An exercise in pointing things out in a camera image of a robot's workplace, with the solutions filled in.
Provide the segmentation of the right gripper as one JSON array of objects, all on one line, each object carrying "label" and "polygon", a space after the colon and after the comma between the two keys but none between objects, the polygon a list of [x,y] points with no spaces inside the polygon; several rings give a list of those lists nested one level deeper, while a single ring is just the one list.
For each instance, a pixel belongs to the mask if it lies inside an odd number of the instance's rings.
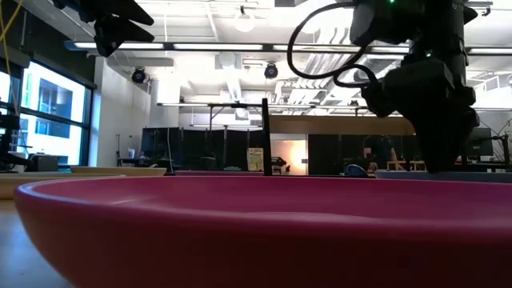
[{"label": "right gripper", "polygon": [[[402,115],[408,118],[416,133],[426,170],[429,173],[451,171],[475,127],[479,117],[471,106],[476,101],[474,89],[463,83],[438,58],[418,62],[402,62]],[[447,152],[443,157],[442,144],[436,131],[437,116],[452,117],[448,129]]]}]

